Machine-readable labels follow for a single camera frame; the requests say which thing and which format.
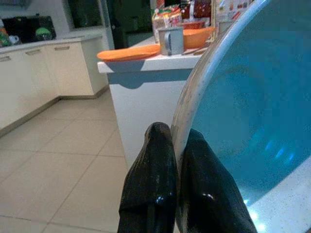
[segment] baseboard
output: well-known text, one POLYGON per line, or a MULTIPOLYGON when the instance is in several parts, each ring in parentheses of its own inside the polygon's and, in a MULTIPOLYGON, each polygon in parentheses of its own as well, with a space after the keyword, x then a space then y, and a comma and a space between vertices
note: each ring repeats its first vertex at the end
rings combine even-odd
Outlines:
POLYGON ((4 127, 3 129, 0 130, 0 137, 4 136, 5 134, 9 133, 10 131, 16 129, 18 126, 24 124, 31 118, 35 117, 36 115, 42 113, 44 110, 47 108, 51 107, 53 104, 56 104, 57 102, 60 101, 59 97, 56 97, 55 99, 47 102, 46 104, 42 105, 41 107, 33 110, 29 114, 25 115, 24 117, 18 119, 17 121, 9 124, 8 126, 4 127))
POLYGON ((16 129, 18 126, 24 124, 31 118, 35 117, 36 115, 42 113, 44 110, 47 108, 51 107, 53 104, 56 104, 60 100, 87 100, 87 99, 96 99, 99 96, 101 96, 104 92, 109 90, 109 85, 104 86, 102 89, 100 89, 95 95, 91 96, 59 96, 56 97, 55 99, 47 102, 46 104, 42 105, 41 107, 35 109, 31 113, 27 114, 26 116, 18 119, 17 121, 11 123, 10 125, 4 127, 3 129, 0 130, 0 137, 4 136, 5 134, 9 133, 10 131, 16 129))
POLYGON ((60 98, 62 100, 91 100, 91 99, 98 98, 104 92, 106 92, 108 89, 109 89, 109 85, 104 86, 102 89, 100 89, 98 92, 96 92, 95 95, 89 95, 89 96, 60 96, 60 98))

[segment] tile floor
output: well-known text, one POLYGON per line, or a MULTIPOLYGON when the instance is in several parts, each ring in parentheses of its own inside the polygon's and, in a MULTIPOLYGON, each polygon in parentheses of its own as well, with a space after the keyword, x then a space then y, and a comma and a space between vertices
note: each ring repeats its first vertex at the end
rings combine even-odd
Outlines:
POLYGON ((113 233, 127 173, 109 92, 0 138, 0 233, 113 233))

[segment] orange plate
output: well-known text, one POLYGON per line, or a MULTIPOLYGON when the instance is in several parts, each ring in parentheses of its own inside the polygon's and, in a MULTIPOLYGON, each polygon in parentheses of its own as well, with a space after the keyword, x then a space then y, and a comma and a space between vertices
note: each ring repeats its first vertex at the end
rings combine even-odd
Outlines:
POLYGON ((160 53, 160 45, 147 45, 121 50, 108 50, 97 54, 104 61, 120 62, 148 58, 160 53))

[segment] drawer handle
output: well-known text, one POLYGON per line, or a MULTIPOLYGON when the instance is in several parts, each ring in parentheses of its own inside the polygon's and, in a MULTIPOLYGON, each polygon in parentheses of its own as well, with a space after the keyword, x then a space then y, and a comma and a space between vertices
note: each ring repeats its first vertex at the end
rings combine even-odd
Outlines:
POLYGON ((6 61, 10 61, 10 60, 11 60, 10 56, 0 57, 0 62, 6 62, 6 61))
POLYGON ((55 51, 62 51, 62 50, 68 50, 70 48, 70 46, 65 46, 65 47, 56 47, 54 48, 55 51))
POLYGON ((25 52, 25 54, 27 54, 28 56, 31 56, 31 55, 34 55, 34 54, 37 54, 40 52, 41 52, 41 50, 33 50, 33 51, 25 52))

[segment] kitchen island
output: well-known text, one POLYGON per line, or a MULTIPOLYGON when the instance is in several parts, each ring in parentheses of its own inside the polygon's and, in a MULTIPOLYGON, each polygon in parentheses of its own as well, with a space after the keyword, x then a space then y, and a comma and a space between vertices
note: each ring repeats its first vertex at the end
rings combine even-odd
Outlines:
MULTIPOLYGON (((151 37, 135 46, 154 44, 151 37)), ((99 62, 108 76, 128 167, 135 161, 148 126, 172 123, 179 95, 201 55, 158 55, 146 60, 99 62)))

